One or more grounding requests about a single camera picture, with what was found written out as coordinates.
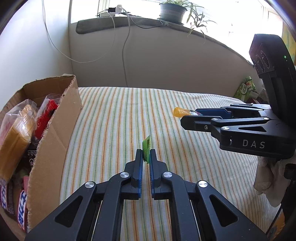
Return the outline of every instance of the cardboard box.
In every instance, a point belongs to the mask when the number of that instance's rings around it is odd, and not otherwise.
[[[82,108],[76,77],[63,75],[36,80],[17,91],[0,112],[0,125],[5,113],[25,99],[39,107],[50,93],[62,94],[59,106],[50,119],[39,142],[35,163],[28,182],[28,224],[32,229],[59,205],[59,193],[64,162],[76,120]],[[14,204],[17,211],[20,187],[14,187]],[[19,240],[25,233],[17,221],[8,217],[2,207],[0,215]]]

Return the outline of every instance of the white cable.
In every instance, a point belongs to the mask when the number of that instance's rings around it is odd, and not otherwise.
[[[49,32],[48,32],[48,29],[47,29],[47,26],[46,26],[46,17],[45,17],[44,0],[42,0],[42,8],[43,8],[43,17],[44,17],[43,20],[44,20],[44,25],[45,25],[45,29],[46,29],[47,36],[48,36],[50,42],[52,43],[52,45],[55,47],[55,49],[56,49],[57,51],[59,51],[58,48],[54,45],[52,39],[50,38],[50,35],[49,35]],[[72,60],[72,61],[74,61],[74,62],[80,63],[80,64],[86,64],[86,63],[95,62],[95,61],[97,61],[97,60],[103,58],[106,54],[108,54],[108,53],[110,52],[110,50],[111,50],[111,48],[113,47],[114,42],[115,42],[115,22],[114,22],[113,17],[111,16],[111,14],[110,14],[110,13],[108,13],[108,14],[109,14],[109,16],[111,17],[111,19],[112,19],[112,21],[113,21],[113,25],[114,25],[114,39],[113,39],[112,46],[109,48],[109,50],[108,50],[103,56],[101,56],[101,57],[99,57],[99,58],[97,58],[97,59],[95,59],[95,60],[92,60],[92,61],[79,62],[79,61],[76,61],[76,60],[74,60],[74,59],[71,59],[70,57],[68,57],[67,55],[65,55],[64,53],[62,53],[61,51],[59,51],[59,52],[60,52],[62,55],[64,55],[65,57],[67,57],[68,59],[70,59],[70,60]]]
[[[123,64],[123,70],[124,70],[124,78],[125,78],[125,81],[126,81],[126,86],[128,87],[128,81],[126,79],[126,68],[125,68],[125,65],[124,65],[124,58],[123,58],[123,51],[124,51],[124,46],[126,45],[126,41],[128,40],[130,31],[131,31],[131,21],[130,21],[130,15],[128,14],[128,12],[122,7],[121,7],[121,9],[126,13],[126,16],[128,18],[128,35],[126,37],[126,40],[124,41],[123,48],[122,48],[122,64]]]

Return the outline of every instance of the potted plant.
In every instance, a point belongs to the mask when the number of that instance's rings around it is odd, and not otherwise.
[[[159,19],[180,24],[183,25],[182,19],[186,11],[190,11],[189,16],[187,18],[187,23],[189,22],[190,18],[193,19],[194,24],[192,24],[192,27],[188,34],[191,34],[191,32],[195,28],[199,27],[206,27],[205,23],[207,22],[213,22],[212,20],[204,20],[204,14],[197,12],[196,4],[193,4],[192,2],[189,2],[188,0],[168,0],[164,3],[160,3],[160,15]]]

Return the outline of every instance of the green snack bag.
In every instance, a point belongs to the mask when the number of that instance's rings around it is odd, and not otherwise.
[[[241,83],[240,87],[238,88],[237,92],[234,95],[234,98],[240,99],[243,102],[246,102],[249,98],[251,91],[255,91],[256,87],[253,83],[252,78],[246,77],[244,82]]]
[[[151,143],[151,137],[150,135],[142,142],[142,148],[143,148],[143,159],[149,164],[149,157],[150,157],[150,143]]]

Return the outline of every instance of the spider plant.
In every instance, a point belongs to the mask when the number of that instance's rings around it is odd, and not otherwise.
[[[203,7],[202,6],[199,6],[199,5],[196,5],[196,4],[193,4],[192,2],[190,2],[188,0],[167,0],[163,4],[166,4],[166,3],[176,4],[176,5],[182,6],[182,7],[186,8],[188,11],[190,11],[189,16],[188,16],[186,22],[188,23],[189,20],[192,18],[193,19],[193,22],[194,22],[194,25],[191,26],[191,29],[188,32],[188,35],[191,34],[192,31],[195,28],[205,27],[206,30],[207,30],[206,24],[208,22],[214,22],[212,20],[204,20],[205,15],[203,14],[203,12],[202,13],[198,13],[198,11],[197,11],[197,8],[198,7],[201,7],[201,8],[203,8]]]

